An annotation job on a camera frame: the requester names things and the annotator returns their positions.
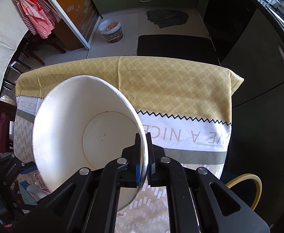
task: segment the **white paper cup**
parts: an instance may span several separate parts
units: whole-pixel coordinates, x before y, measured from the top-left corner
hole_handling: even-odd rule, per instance
[[[53,192],[82,167],[103,168],[141,137],[141,176],[137,189],[121,188],[118,208],[141,190],[148,150],[141,120],[126,97],[102,79],[80,75],[49,92],[37,112],[33,153],[37,168]]]

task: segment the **zigzag stitching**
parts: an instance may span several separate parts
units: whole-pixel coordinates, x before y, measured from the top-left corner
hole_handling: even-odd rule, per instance
[[[39,96],[29,96],[29,95],[16,95],[16,97],[29,97],[29,98],[34,98],[34,99],[44,99],[44,97],[39,97]]]
[[[166,116],[167,118],[173,117],[174,119],[179,118],[180,120],[182,120],[182,119],[184,118],[186,121],[189,120],[189,119],[191,119],[192,121],[197,120],[198,122],[203,121],[204,123],[205,123],[206,121],[208,121],[209,123],[211,123],[211,122],[213,122],[213,123],[219,123],[219,124],[221,123],[221,124],[226,124],[227,126],[228,126],[228,125],[232,125],[232,123],[227,123],[227,122],[223,122],[223,121],[219,121],[219,120],[214,120],[214,119],[209,120],[208,118],[204,120],[203,118],[198,119],[197,117],[192,118],[192,117],[186,117],[186,116],[180,117],[179,115],[174,116],[174,115],[172,115],[172,114],[168,116],[167,114],[162,115],[160,112],[159,112],[158,114],[156,114],[155,112],[149,113],[148,111],[143,112],[142,110],[138,111],[138,113],[142,113],[142,115],[148,114],[149,116],[150,116],[150,115],[154,115],[154,116],[156,116],[156,117],[157,117],[157,116],[161,116],[161,117]]]

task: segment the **silver screw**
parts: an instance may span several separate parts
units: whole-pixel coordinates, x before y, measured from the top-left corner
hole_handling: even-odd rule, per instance
[[[171,159],[169,157],[162,157],[160,161],[167,164],[170,163]]]
[[[205,167],[199,167],[197,171],[202,175],[206,175],[208,173],[208,169]]]
[[[89,173],[88,168],[82,168],[82,169],[79,170],[80,175],[87,175],[88,173]]]
[[[123,164],[127,163],[127,160],[125,158],[119,158],[119,159],[117,159],[117,163],[120,164],[120,165],[123,165]]]

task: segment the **checkered cloth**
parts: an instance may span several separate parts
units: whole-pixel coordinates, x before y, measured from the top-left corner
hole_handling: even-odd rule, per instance
[[[61,17],[44,0],[13,0],[33,35],[47,38]]]

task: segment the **floor mat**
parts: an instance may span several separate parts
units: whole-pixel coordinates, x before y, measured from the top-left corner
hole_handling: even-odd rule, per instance
[[[219,65],[210,39],[185,35],[142,35],[138,56],[166,57]]]

